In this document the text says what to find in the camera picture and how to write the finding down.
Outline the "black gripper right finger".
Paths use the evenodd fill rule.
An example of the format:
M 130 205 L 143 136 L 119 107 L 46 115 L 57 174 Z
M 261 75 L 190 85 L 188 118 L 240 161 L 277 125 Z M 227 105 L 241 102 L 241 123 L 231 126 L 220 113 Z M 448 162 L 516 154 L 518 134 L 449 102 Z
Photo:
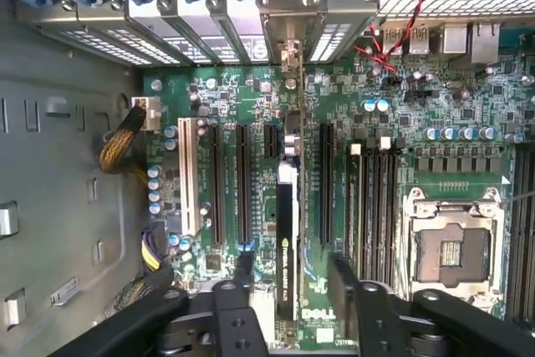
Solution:
M 329 302 L 360 356 L 532 356 L 534 338 L 515 324 L 443 291 L 405 301 L 359 280 L 342 255 L 329 258 Z

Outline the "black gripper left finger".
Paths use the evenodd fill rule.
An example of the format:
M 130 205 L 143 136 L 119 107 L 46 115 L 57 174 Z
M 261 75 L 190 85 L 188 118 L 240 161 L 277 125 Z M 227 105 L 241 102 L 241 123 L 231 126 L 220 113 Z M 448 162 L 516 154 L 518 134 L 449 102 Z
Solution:
M 253 252 L 237 258 L 234 276 L 191 297 L 158 288 L 54 351 L 56 356 L 265 356 L 254 309 Z

